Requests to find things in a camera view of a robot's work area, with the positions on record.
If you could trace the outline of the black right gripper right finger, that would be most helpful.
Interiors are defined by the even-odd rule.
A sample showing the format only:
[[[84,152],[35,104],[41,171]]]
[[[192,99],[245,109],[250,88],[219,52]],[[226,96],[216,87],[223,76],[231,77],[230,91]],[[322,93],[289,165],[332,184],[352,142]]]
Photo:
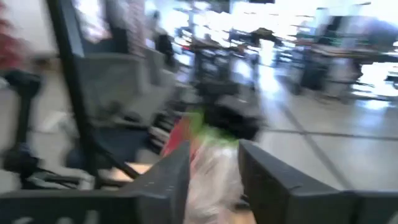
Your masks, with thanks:
[[[257,224],[398,224],[398,192],[338,190],[244,139],[238,164]]]

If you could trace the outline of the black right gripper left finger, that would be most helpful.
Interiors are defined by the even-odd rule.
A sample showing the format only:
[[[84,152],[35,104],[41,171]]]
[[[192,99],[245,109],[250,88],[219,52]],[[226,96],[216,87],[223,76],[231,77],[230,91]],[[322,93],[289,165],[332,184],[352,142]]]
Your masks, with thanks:
[[[190,179],[187,141],[118,190],[0,194],[0,224],[183,224]]]

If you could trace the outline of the red and green ramen pack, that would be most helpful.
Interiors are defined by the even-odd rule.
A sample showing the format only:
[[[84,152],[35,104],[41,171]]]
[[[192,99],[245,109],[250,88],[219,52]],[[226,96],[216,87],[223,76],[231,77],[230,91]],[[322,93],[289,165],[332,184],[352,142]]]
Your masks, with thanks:
[[[190,180],[183,224],[234,224],[243,185],[238,139],[205,123],[202,111],[185,113],[174,125],[161,155],[188,143]]]

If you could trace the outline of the black aluminium table frame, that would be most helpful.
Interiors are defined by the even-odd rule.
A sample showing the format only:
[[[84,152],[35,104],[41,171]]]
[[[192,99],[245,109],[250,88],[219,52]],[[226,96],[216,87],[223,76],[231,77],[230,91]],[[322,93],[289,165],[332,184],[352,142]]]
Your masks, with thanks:
[[[99,179],[96,155],[102,155],[131,178],[136,178],[139,173],[126,163],[117,160],[104,146],[95,140],[93,126],[91,125],[88,112],[85,107],[78,69],[77,58],[85,56],[81,43],[80,31],[75,18],[72,0],[44,0],[49,10],[50,19],[56,43],[58,45],[59,57],[62,65],[63,77],[67,86],[76,127],[80,136],[79,143],[83,154],[83,167],[89,174]]]

